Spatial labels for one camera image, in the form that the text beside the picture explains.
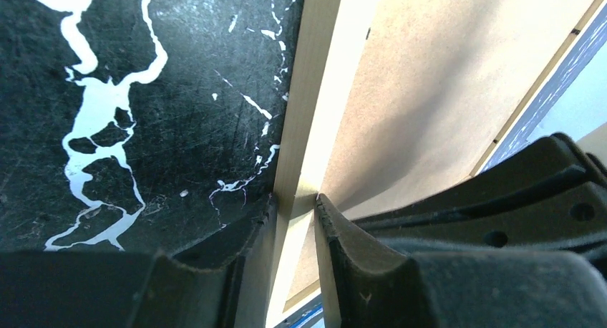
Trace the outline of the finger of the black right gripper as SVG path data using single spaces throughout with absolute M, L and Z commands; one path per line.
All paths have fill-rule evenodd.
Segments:
M 356 224 L 403 254 L 572 251 L 604 269 L 606 167 L 556 133 L 463 183 Z

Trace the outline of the brown backing board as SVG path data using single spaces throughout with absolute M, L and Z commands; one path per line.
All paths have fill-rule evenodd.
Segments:
M 351 219 L 480 172 L 606 0 L 381 0 L 321 185 Z

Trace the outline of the light wooden picture frame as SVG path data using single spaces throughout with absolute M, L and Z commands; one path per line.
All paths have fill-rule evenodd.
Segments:
M 304 0 L 274 185 L 280 208 L 267 327 L 320 291 L 318 280 L 306 276 L 316 259 L 302 253 L 314 249 L 314 201 L 380 1 Z

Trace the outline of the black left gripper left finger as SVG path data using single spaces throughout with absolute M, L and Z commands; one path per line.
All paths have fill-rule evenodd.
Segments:
M 1 254 L 3 327 L 263 327 L 278 202 L 174 256 L 101 251 Z

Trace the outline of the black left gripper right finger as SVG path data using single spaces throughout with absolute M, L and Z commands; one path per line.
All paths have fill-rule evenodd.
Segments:
M 325 196 L 314 209 L 326 327 L 604 327 L 606 281 L 569 251 L 400 254 Z

